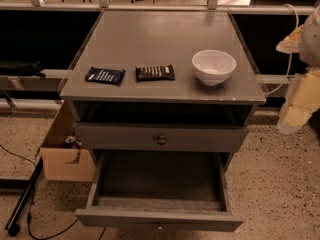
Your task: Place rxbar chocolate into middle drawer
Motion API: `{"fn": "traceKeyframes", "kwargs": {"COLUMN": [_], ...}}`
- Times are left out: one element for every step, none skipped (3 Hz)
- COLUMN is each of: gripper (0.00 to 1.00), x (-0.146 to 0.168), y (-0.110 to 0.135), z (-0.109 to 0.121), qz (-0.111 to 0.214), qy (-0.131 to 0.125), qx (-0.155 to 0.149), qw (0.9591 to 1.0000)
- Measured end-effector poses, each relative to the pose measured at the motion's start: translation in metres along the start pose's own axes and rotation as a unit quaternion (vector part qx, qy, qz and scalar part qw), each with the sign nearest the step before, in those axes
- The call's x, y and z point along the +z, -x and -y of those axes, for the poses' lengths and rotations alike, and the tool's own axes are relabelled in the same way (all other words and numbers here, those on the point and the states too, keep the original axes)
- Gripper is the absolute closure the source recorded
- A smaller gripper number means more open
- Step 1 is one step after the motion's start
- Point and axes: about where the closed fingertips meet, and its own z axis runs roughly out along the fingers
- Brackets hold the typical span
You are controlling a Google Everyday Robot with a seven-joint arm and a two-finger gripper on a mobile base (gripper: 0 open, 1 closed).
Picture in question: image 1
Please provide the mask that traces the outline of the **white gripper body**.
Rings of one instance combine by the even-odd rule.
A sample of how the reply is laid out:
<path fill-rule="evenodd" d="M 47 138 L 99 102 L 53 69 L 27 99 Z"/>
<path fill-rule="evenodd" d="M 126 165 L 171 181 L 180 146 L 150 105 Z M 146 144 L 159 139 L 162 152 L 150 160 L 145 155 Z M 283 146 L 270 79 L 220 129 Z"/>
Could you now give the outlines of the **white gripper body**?
<path fill-rule="evenodd" d="M 304 22 L 299 58 L 310 66 L 320 66 L 320 6 Z"/>

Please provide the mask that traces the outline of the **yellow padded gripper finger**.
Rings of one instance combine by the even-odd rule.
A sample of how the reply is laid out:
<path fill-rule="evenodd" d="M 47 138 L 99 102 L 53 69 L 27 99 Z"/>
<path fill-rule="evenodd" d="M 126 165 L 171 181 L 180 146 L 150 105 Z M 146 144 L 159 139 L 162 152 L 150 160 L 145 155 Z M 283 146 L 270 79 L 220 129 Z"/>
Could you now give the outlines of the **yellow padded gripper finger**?
<path fill-rule="evenodd" d="M 285 54 L 298 53 L 303 27 L 304 25 L 300 25 L 280 41 L 276 46 L 276 50 Z"/>
<path fill-rule="evenodd" d="M 320 109 L 320 68 L 311 67 L 306 74 L 295 74 L 282 105 L 277 129 L 283 134 L 299 131 Z"/>

